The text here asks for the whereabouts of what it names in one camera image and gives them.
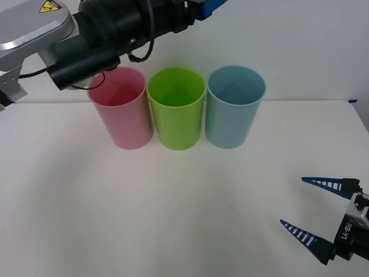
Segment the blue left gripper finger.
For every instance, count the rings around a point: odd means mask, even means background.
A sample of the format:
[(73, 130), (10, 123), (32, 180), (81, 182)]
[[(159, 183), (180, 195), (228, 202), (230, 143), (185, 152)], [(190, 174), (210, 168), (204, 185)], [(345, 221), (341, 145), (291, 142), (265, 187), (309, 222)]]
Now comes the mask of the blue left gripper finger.
[(199, 4), (199, 20), (205, 20), (220, 6), (226, 3), (227, 0), (205, 0)]

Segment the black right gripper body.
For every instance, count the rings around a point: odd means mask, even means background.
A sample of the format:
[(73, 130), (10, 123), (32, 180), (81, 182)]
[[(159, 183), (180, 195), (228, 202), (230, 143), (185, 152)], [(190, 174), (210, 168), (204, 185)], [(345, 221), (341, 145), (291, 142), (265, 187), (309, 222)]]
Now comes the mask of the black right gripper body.
[(334, 238), (330, 259), (336, 256), (350, 260), (356, 254), (366, 260), (368, 257), (368, 230), (357, 227), (345, 215)]

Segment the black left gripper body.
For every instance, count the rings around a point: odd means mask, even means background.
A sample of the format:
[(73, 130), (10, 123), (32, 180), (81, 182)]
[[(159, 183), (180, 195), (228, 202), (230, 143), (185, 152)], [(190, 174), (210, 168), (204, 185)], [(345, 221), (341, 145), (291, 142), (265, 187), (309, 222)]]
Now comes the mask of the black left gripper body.
[(160, 8), (160, 34), (179, 33), (192, 26), (195, 20), (203, 20), (203, 2), (162, 1)]

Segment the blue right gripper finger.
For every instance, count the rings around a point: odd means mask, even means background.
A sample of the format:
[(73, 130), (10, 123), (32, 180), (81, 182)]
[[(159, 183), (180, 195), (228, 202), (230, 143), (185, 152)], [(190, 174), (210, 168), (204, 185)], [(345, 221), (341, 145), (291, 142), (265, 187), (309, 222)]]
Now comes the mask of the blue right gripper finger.
[(302, 181), (345, 199), (350, 200), (354, 193), (360, 193), (360, 180), (355, 178), (302, 177)]
[(284, 220), (280, 219), (280, 223), (322, 264), (327, 265), (330, 260), (334, 260), (336, 249), (332, 242), (300, 229)]

